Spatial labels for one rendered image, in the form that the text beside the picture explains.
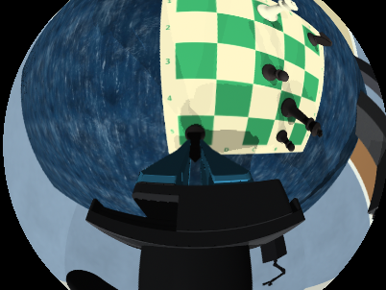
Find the green and cream chessboard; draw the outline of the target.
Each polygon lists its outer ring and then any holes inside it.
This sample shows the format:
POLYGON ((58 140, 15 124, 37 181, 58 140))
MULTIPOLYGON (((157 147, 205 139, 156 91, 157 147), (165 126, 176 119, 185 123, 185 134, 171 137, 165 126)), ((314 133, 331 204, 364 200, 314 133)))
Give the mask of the green and cream chessboard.
POLYGON ((287 131, 302 152, 311 134, 281 113, 292 98, 316 119, 324 82, 319 32, 293 12, 268 21, 257 11, 272 0, 162 0, 160 73, 169 154, 199 125, 204 141, 221 155, 293 153, 277 141, 287 131), (288 73, 287 82, 266 80, 265 64, 288 73))

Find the white chess queen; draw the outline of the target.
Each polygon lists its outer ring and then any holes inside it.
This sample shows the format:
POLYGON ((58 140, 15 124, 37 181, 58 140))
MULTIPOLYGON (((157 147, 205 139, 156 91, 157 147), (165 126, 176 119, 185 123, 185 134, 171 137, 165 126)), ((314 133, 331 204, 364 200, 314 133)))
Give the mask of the white chess queen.
POLYGON ((258 13, 268 21, 277 21, 277 14, 283 11, 297 11, 298 7, 291 0, 279 0, 278 4, 267 6, 260 4, 256 7, 258 13))

